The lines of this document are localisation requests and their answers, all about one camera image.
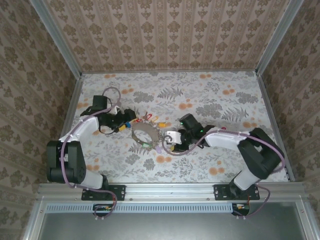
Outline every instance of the aluminum frame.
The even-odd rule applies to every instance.
[[[284,14],[282,15],[278,25],[276,26],[274,33],[256,66],[256,71],[258,72],[258,74],[262,75],[262,73],[267,68],[268,63],[276,52],[279,44],[284,38],[288,28],[293,22],[303,2],[304,0],[292,0],[288,3]]]
[[[218,183],[120,183],[126,185],[124,202],[133,203],[241,203],[243,201],[216,201],[214,184]],[[315,216],[308,201],[302,182],[261,182],[261,186],[271,191],[268,202],[296,203],[304,233],[308,240],[319,239],[319,229]],[[260,190],[262,203],[268,195],[265,190]],[[47,204],[50,203],[83,203],[81,200],[82,189],[70,189],[64,184],[43,183],[39,186],[36,202],[30,216],[24,235],[24,240],[38,240],[46,214]],[[86,203],[105,204],[110,201],[85,201]]]
[[[243,68],[241,72],[254,72],[254,68]],[[237,69],[234,68],[221,68],[221,69],[146,69],[146,70],[130,70],[130,71],[84,71],[82,74],[143,74],[143,73],[214,73],[214,72],[239,72]]]

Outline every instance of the floral wallpaper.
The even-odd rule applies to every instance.
[[[305,0],[263,73],[296,180],[320,223],[320,1]]]
[[[121,91],[121,107],[130,108],[141,119],[158,116],[155,123],[165,131],[181,128],[179,119],[191,113],[203,125],[250,131],[260,127],[274,139],[265,103],[253,71],[159,72],[83,74],[73,125],[91,106],[93,96],[106,87]],[[105,93],[111,101],[116,92]],[[102,127],[103,133],[111,129]],[[146,134],[135,131],[144,142]],[[229,182],[244,166],[239,152],[221,147],[196,148],[184,156],[148,151],[132,138],[131,129],[105,135],[98,130],[82,146],[86,167],[105,174],[111,183],[216,183]],[[285,170],[271,175],[269,182],[288,181]]]
[[[255,69],[289,0],[45,0],[83,72]]]
[[[16,240],[46,181],[46,144],[75,78],[28,0],[0,1],[0,239]]]

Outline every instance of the table surface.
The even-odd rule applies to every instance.
[[[157,72],[84,74],[73,126],[92,105],[94,95],[107,87],[121,91],[121,107],[158,116],[164,133],[181,128],[179,118],[191,113],[203,125],[226,127],[230,131],[262,128],[274,134],[256,75],[253,71]],[[105,94],[113,102],[118,95]],[[111,132],[108,127],[102,128]],[[111,183],[216,183],[229,182],[244,167],[240,153],[226,148],[195,148],[184,156],[170,156],[162,150],[147,151],[125,129],[111,135],[98,131],[82,146],[87,169],[105,174]],[[272,174],[268,182],[288,181],[285,170]]]

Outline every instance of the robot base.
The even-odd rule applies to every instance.
[[[225,200],[244,200],[247,201],[248,197],[250,200],[260,200],[258,187],[251,185],[247,190],[242,191],[242,194],[234,195],[230,191],[229,184],[215,184],[213,185],[214,198],[216,201]]]
[[[118,201],[124,201],[126,196],[126,185],[109,185],[109,191],[116,195]],[[83,190],[82,201],[112,201],[112,195],[104,192],[96,192],[90,190]]]

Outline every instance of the patterned wall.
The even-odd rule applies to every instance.
[[[83,72],[254,69],[288,0],[45,0]]]
[[[320,220],[319,0],[303,2],[263,79],[295,176]]]
[[[0,239],[19,239],[75,78],[28,0],[0,1]]]

